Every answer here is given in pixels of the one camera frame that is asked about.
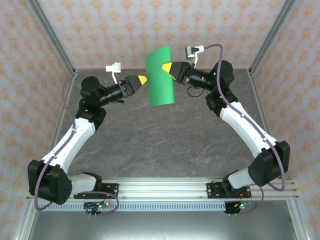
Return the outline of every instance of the gray tabletop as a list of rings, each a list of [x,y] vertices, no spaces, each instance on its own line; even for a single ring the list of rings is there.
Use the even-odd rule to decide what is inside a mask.
[[[145,75],[144,70],[125,69],[117,76]],[[245,110],[260,125],[257,103],[246,70],[235,70],[230,88]],[[81,99],[81,81],[96,76],[112,85],[110,73],[78,74],[69,107],[75,114]],[[201,97],[187,95],[187,86],[174,85],[175,104],[150,107],[148,87],[143,86],[125,103],[109,104],[98,131],[85,143],[69,168],[69,175],[91,172],[102,177],[223,177],[247,167],[250,150]],[[191,89],[197,95],[200,89]],[[71,121],[65,117],[64,134]]]

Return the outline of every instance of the purple cable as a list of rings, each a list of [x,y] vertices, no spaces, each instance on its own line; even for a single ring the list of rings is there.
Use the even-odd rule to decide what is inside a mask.
[[[67,138],[67,140],[61,145],[61,147],[59,147],[59,149],[54,153],[54,155],[48,160],[48,162],[44,165],[43,169],[41,170],[38,180],[36,181],[35,184],[35,189],[34,189],[34,207],[37,211],[42,211],[44,209],[46,209],[47,207],[49,207],[53,202],[49,202],[47,205],[45,205],[44,207],[39,207],[39,188],[40,188],[40,183],[41,180],[48,168],[48,166],[50,165],[50,163],[57,157],[57,155],[62,151],[62,149],[64,149],[64,147],[70,142],[70,140],[72,139],[72,137],[75,134],[75,129],[76,129],[76,122],[75,122],[75,118],[72,116],[67,103],[66,103],[66,99],[65,99],[65,88],[67,83],[69,82],[69,80],[71,79],[72,76],[78,74],[78,73],[85,73],[85,72],[91,72],[91,71],[104,71],[105,68],[88,68],[88,69],[82,69],[82,70],[78,70],[75,71],[73,73],[71,73],[67,79],[64,81],[63,86],[62,86],[62,91],[61,91],[61,95],[62,95],[62,101],[63,101],[63,107],[66,111],[66,113],[69,115],[71,121],[72,121],[72,132],[70,134],[70,136]]]
[[[204,50],[212,48],[212,47],[219,47],[220,48],[220,55],[219,55],[219,61],[218,61],[218,67],[217,67],[217,73],[216,73],[216,83],[217,83],[217,88],[219,91],[219,94],[221,95],[223,101],[232,109],[234,110],[236,113],[238,113],[240,116],[242,115],[242,113],[236,109],[234,106],[232,106],[230,104],[230,102],[228,102],[228,100],[226,99],[225,95],[223,94],[222,90],[221,90],[221,86],[220,86],[220,69],[221,69],[221,63],[222,63],[222,57],[223,57],[223,51],[224,48],[222,47],[221,44],[217,43],[217,44],[212,44],[209,46],[206,46],[204,48]],[[271,150],[273,151],[275,158],[279,164],[279,168],[280,168],[280,172],[281,172],[281,179],[282,179],[282,186],[281,188],[277,188],[274,185],[272,185],[271,183],[268,183],[268,185],[270,187],[272,187],[275,190],[278,191],[284,191],[286,188],[286,176],[285,176],[285,170],[284,167],[282,166],[281,163],[281,159],[280,156],[277,152],[277,150],[275,149],[275,147],[271,144],[271,142],[265,137],[265,135],[260,131],[260,129],[256,126],[256,124],[254,124],[250,118],[248,118],[246,115],[243,116],[244,119],[246,119],[252,126],[253,128],[259,133],[259,135],[261,136],[262,139],[265,139],[265,142],[269,145],[269,147],[271,148]]]
[[[112,198],[114,198],[116,200],[116,206],[115,206],[114,209],[112,209],[110,211],[105,211],[103,213],[100,213],[97,216],[103,216],[103,215],[107,215],[107,214],[113,213],[115,210],[118,209],[119,204],[120,204],[119,203],[119,199],[115,195],[113,195],[111,193],[108,193],[108,192],[105,192],[105,191],[84,191],[84,192],[80,192],[79,194],[105,194],[107,197],[110,196],[110,197],[112,197]],[[88,212],[88,208],[85,209],[85,213],[90,215],[90,212]]]

